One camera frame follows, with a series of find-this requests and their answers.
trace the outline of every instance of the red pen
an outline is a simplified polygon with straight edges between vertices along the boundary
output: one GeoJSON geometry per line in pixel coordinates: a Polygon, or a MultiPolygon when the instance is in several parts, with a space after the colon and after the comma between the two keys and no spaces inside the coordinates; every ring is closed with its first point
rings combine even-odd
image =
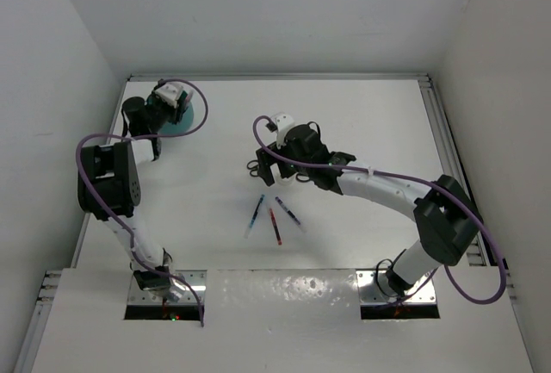
{"type": "Polygon", "coordinates": [[[274,210],[272,207],[266,202],[266,209],[268,210],[269,217],[272,220],[272,227],[274,227],[275,237],[277,238],[277,245],[282,244],[282,237],[279,235],[279,229],[277,228],[277,222],[276,222],[276,216],[274,215],[274,210]]]}

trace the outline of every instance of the white table surface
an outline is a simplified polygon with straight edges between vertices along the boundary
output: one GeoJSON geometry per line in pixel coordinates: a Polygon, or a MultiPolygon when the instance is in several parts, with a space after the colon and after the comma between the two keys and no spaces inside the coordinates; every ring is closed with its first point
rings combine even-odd
{"type": "MultiPolygon", "coordinates": [[[[128,83],[124,99],[146,97],[154,83],[128,83]]],[[[394,258],[417,238],[413,222],[377,204],[295,183],[267,188],[249,177],[262,114],[285,111],[317,121],[330,150],[372,166],[427,179],[442,173],[418,83],[350,80],[199,82],[211,112],[204,129],[164,140],[159,161],[139,167],[142,210],[150,232],[180,269],[356,268],[394,258]],[[264,210],[249,239],[245,228],[260,194],[279,196],[305,222],[303,234],[274,203],[283,245],[264,210]]],[[[202,116],[194,97],[195,121],[202,116]]],[[[122,130],[122,119],[115,132],[122,130]]],[[[262,127],[266,142],[275,139],[262,127]]],[[[79,269],[127,268],[113,234],[90,220],[79,269]]]]}
{"type": "MultiPolygon", "coordinates": [[[[418,237],[413,223],[312,185],[267,190],[245,169],[257,149],[252,120],[284,110],[299,122],[317,121],[332,150],[381,169],[438,177],[417,82],[198,85],[212,107],[205,129],[165,141],[162,158],[141,166],[139,177],[152,235],[178,268],[207,269],[205,328],[195,321],[123,320],[128,259],[92,219],[77,268],[61,278],[33,373],[531,371],[509,298],[473,305],[443,271],[435,276],[440,319],[361,320],[353,269],[395,257],[418,237]],[[281,196],[308,233],[275,206],[283,246],[265,214],[244,239],[261,193],[281,196]]],[[[152,86],[129,83],[124,97],[146,96],[152,86]]],[[[197,118],[200,107],[196,100],[197,118]]],[[[478,297],[497,288],[496,268],[463,262],[454,273],[478,297]]]]}

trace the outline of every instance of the white wall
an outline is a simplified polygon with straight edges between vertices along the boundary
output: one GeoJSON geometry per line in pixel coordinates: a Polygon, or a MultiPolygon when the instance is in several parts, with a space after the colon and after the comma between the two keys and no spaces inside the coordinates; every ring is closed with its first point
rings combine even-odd
{"type": "Polygon", "coordinates": [[[466,0],[72,0],[130,71],[427,71],[466,0]]]}
{"type": "Polygon", "coordinates": [[[549,0],[471,0],[438,79],[541,372],[551,371],[550,56],[549,0]]]}
{"type": "Polygon", "coordinates": [[[106,131],[119,85],[69,0],[0,0],[0,371],[44,271],[71,263],[83,214],[74,148],[106,131]]]}

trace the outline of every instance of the white enclosure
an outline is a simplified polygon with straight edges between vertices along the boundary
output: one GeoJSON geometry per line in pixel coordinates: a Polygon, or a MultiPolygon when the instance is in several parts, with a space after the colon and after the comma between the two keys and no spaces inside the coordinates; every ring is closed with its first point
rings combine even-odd
{"type": "Polygon", "coordinates": [[[72,0],[114,69],[428,71],[467,0],[72,0]]]}

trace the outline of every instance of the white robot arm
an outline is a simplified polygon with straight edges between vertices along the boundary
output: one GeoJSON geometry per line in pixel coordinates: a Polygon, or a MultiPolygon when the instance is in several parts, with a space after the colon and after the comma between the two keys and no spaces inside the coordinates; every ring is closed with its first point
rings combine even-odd
{"type": "MultiPolygon", "coordinates": [[[[475,224],[434,190],[374,175],[373,170],[358,162],[355,156],[329,152],[321,142],[319,130],[311,129],[308,124],[295,125],[290,115],[280,113],[270,120],[267,128],[276,132],[277,137],[268,145],[269,151],[290,159],[293,164],[258,149],[258,176],[268,186],[275,181],[271,166],[277,165],[282,178],[290,178],[296,173],[306,175],[323,190],[368,199],[400,212],[417,224],[419,240],[404,250],[379,279],[385,295],[404,296],[424,274],[443,264],[456,265],[476,236],[475,224]],[[314,168],[308,164],[327,166],[314,168]],[[335,165],[357,166],[362,171],[340,170],[333,167],[335,165]]],[[[442,175],[436,184],[480,216],[455,179],[442,175]]]]}
{"type": "MultiPolygon", "coordinates": [[[[145,162],[152,162],[154,160],[152,142],[150,140],[135,140],[130,142],[122,142],[122,145],[127,147],[127,150],[131,150],[135,160],[136,166],[145,162]]],[[[119,215],[119,218],[133,229],[134,232],[134,251],[139,257],[139,260],[149,267],[156,268],[164,264],[164,251],[163,248],[150,236],[147,230],[147,225],[139,211],[139,200],[136,196],[139,196],[140,188],[139,181],[136,180],[129,183],[131,199],[134,200],[134,207],[131,216],[124,214],[119,215]]],[[[117,239],[127,252],[128,257],[131,260],[131,266],[133,270],[145,271],[146,269],[137,263],[132,254],[132,247],[130,246],[130,237],[128,231],[121,227],[113,218],[108,217],[105,225],[109,227],[113,233],[115,233],[117,239]]]]}

